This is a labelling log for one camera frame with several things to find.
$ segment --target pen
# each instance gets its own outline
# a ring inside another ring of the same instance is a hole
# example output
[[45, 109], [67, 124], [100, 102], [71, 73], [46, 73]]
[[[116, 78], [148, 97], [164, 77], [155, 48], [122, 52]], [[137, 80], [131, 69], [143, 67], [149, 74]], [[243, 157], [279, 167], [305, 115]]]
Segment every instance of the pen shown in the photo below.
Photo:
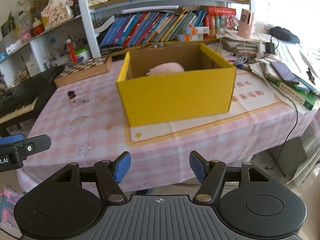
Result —
[[308, 74], [309, 80], [315, 85], [316, 84], [315, 83], [315, 78], [312, 75], [310, 68], [308, 68], [307, 74]]

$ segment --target blue gripper pad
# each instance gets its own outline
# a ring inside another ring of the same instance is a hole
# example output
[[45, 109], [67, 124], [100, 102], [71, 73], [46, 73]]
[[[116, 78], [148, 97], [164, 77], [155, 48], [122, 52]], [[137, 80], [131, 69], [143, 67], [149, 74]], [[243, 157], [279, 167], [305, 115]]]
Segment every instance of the blue gripper pad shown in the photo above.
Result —
[[198, 181], [202, 184], [207, 177], [204, 172], [204, 164], [192, 152], [189, 155], [189, 163]]
[[131, 155], [129, 152], [122, 153], [116, 160], [115, 172], [113, 177], [119, 184], [122, 182], [124, 176], [127, 174], [131, 166]]
[[10, 144], [24, 139], [22, 134], [11, 135], [7, 137], [0, 138], [0, 144]]

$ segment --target red bottle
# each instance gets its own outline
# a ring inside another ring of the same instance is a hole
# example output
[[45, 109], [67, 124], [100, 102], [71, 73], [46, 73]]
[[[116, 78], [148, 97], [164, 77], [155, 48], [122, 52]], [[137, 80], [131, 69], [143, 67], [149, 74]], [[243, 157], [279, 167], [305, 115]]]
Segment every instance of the red bottle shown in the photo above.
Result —
[[37, 36], [43, 32], [44, 27], [42, 25], [42, 21], [38, 20], [38, 18], [35, 18], [35, 22], [33, 23], [33, 34]]

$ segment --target small bottle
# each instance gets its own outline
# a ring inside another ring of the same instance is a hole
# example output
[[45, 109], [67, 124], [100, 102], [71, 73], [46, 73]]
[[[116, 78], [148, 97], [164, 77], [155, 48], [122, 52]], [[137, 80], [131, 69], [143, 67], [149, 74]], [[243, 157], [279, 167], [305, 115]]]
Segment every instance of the small bottle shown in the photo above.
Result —
[[72, 47], [71, 39], [67, 40], [67, 47], [69, 49], [72, 63], [77, 63], [76, 54], [75, 54], [75, 50]]
[[44, 27], [42, 25], [42, 21], [35, 18], [35, 22], [33, 23], [33, 33], [35, 36], [44, 32]]

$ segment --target black cable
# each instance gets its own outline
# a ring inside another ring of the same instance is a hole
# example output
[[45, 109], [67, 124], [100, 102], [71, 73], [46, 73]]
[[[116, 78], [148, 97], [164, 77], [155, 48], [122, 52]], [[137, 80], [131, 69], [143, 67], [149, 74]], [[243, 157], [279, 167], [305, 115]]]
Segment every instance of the black cable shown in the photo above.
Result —
[[[259, 62], [259, 63], [260, 63], [260, 67], [261, 67], [261, 69], [262, 69], [262, 72], [263, 72], [263, 75], [264, 75], [266, 81], [267, 81], [270, 85], [272, 85], [272, 84], [268, 81], [268, 79], [267, 79], [267, 77], [266, 77], [266, 74], [265, 74], [265, 71], [263, 70], [263, 67], [262, 67], [262, 65], [261, 65], [261, 62]], [[283, 95], [284, 97], [286, 97], [286, 98], [294, 105], [294, 109], [296, 110], [296, 116], [297, 116], [297, 118], [296, 118], [296, 123], [294, 124], [294, 127], [293, 127], [293, 128], [291, 129], [291, 131], [288, 133], [287, 138], [285, 139], [283, 145], [282, 145], [281, 148], [280, 148], [279, 155], [278, 155], [278, 158], [277, 158], [277, 160], [276, 160], [276, 164], [275, 164], [272, 168], [268, 168], [267, 166], [264, 167], [266, 170], [273, 170], [273, 169], [277, 166], [278, 161], [279, 161], [279, 158], [280, 158], [280, 155], [281, 155], [281, 152], [282, 152], [282, 149], [284, 148], [284, 145], [285, 145], [285, 143], [287, 142], [290, 134], [293, 132], [293, 130], [296, 128], [296, 126], [297, 126], [297, 124], [298, 124], [298, 109], [297, 109], [297, 106], [296, 106], [295, 102], [294, 102], [291, 98], [289, 98], [287, 95], [285, 95], [284, 93], [282, 93], [277, 87], [275, 87], [275, 86], [273, 86], [273, 87], [274, 87], [281, 95]]]
[[280, 44], [280, 41], [278, 40], [278, 45], [275, 47], [275, 49], [274, 49], [273, 51], [271, 51], [268, 55], [263, 56], [261, 59], [266, 58], [266, 57], [268, 57], [270, 54], [272, 54], [273, 52], [275, 52], [276, 49], [279, 47], [279, 44]]
[[9, 234], [7, 231], [3, 230], [2, 228], [0, 228], [0, 230], [3, 231], [5, 234], [11, 236], [12, 238], [19, 240], [19, 238], [16, 238], [15, 236]]

